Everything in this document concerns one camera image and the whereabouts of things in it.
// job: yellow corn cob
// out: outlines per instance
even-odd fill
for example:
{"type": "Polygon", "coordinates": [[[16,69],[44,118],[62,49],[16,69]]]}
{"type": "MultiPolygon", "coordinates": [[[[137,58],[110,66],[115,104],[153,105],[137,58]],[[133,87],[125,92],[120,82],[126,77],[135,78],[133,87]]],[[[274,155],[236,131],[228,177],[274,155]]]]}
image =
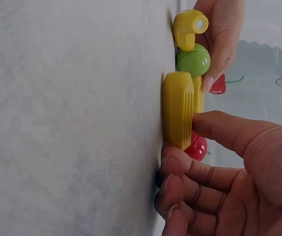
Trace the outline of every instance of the yellow corn cob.
{"type": "Polygon", "coordinates": [[[193,119],[192,78],[187,72],[167,74],[162,86],[162,121],[165,140],[182,150],[191,144],[193,119]]]}

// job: fingernail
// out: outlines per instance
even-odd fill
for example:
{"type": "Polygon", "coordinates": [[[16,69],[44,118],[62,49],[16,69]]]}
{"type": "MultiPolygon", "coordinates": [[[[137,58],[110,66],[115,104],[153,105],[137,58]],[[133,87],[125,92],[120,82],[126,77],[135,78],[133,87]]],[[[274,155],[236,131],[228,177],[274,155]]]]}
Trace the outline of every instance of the fingernail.
{"type": "Polygon", "coordinates": [[[167,166],[167,161],[168,161],[169,156],[170,156],[170,155],[166,156],[166,157],[164,158],[164,160],[163,160],[163,162],[164,162],[163,164],[164,164],[164,165],[163,165],[162,169],[163,169],[164,171],[166,171],[166,166],[167,166]]]}
{"type": "Polygon", "coordinates": [[[205,83],[203,84],[203,92],[207,93],[211,90],[213,84],[215,82],[215,79],[213,77],[209,77],[205,80],[205,83]]]}
{"type": "Polygon", "coordinates": [[[167,190],[168,190],[168,182],[169,182],[169,180],[170,180],[170,178],[171,178],[172,176],[173,176],[173,175],[170,175],[170,176],[168,176],[168,177],[165,179],[165,181],[164,181],[162,187],[160,188],[162,194],[164,194],[164,193],[167,192],[167,190]]]}
{"type": "Polygon", "coordinates": [[[179,204],[175,204],[171,207],[171,209],[168,212],[168,219],[170,219],[172,217],[172,211],[175,209],[180,209],[180,205],[179,204]]]}

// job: hand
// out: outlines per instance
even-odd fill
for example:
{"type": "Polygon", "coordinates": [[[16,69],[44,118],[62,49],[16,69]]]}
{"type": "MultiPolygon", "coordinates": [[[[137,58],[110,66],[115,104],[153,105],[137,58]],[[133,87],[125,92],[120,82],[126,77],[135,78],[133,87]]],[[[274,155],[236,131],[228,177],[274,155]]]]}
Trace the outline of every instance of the hand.
{"type": "Polygon", "coordinates": [[[222,112],[196,114],[193,124],[241,156],[245,169],[211,167],[166,147],[155,199],[162,235],[282,235],[282,126],[222,112]]]}
{"type": "Polygon", "coordinates": [[[196,43],[211,55],[211,67],[203,77],[204,92],[209,92],[235,60],[244,22],[244,0],[198,0],[194,9],[203,12],[210,23],[204,34],[196,35],[196,43]]]}

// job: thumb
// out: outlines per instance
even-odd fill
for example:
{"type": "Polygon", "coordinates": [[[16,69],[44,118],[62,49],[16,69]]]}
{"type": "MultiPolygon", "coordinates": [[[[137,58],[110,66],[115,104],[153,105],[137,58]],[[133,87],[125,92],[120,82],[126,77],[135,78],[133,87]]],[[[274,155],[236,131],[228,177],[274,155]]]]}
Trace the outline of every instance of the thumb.
{"type": "Polygon", "coordinates": [[[215,81],[234,61],[237,43],[229,32],[222,33],[215,38],[211,51],[211,66],[203,76],[203,91],[209,92],[215,81]]]}

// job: finger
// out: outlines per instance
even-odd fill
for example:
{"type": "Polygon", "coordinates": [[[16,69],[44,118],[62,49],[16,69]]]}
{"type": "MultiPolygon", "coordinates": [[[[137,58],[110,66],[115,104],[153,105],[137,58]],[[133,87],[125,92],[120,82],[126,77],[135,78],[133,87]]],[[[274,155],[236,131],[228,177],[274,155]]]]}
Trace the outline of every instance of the finger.
{"type": "Polygon", "coordinates": [[[198,210],[192,210],[192,208],[183,201],[177,206],[187,219],[189,235],[215,235],[218,222],[214,215],[205,214],[198,210]]]}
{"type": "Polygon", "coordinates": [[[216,37],[211,51],[211,66],[203,76],[203,91],[209,92],[212,85],[228,68],[234,59],[237,50],[237,39],[232,38],[228,32],[224,32],[216,37]]]}
{"type": "Polygon", "coordinates": [[[256,142],[256,137],[264,136],[280,127],[271,122],[244,119],[219,111],[196,114],[192,122],[195,133],[215,140],[241,157],[244,157],[250,144],[256,142]]]}
{"type": "Polygon", "coordinates": [[[201,186],[187,176],[183,176],[183,182],[185,186],[184,202],[189,207],[211,215],[219,213],[227,194],[201,186]]]}
{"type": "Polygon", "coordinates": [[[176,156],[184,170],[184,174],[197,182],[200,185],[216,189],[221,192],[228,192],[231,189],[231,185],[240,172],[240,169],[224,168],[224,167],[212,167],[210,165],[203,164],[189,157],[182,150],[168,146],[163,150],[163,155],[176,156]]]}
{"type": "Polygon", "coordinates": [[[171,174],[179,177],[182,177],[184,174],[184,170],[179,159],[173,155],[163,157],[158,171],[157,185],[160,186],[161,183],[171,174]]]}
{"type": "Polygon", "coordinates": [[[167,219],[170,208],[183,200],[184,190],[183,181],[180,177],[170,175],[165,179],[154,201],[155,209],[162,218],[167,219]]]}
{"type": "Polygon", "coordinates": [[[178,208],[179,205],[175,205],[170,209],[162,236],[187,236],[188,222],[178,208]]]}

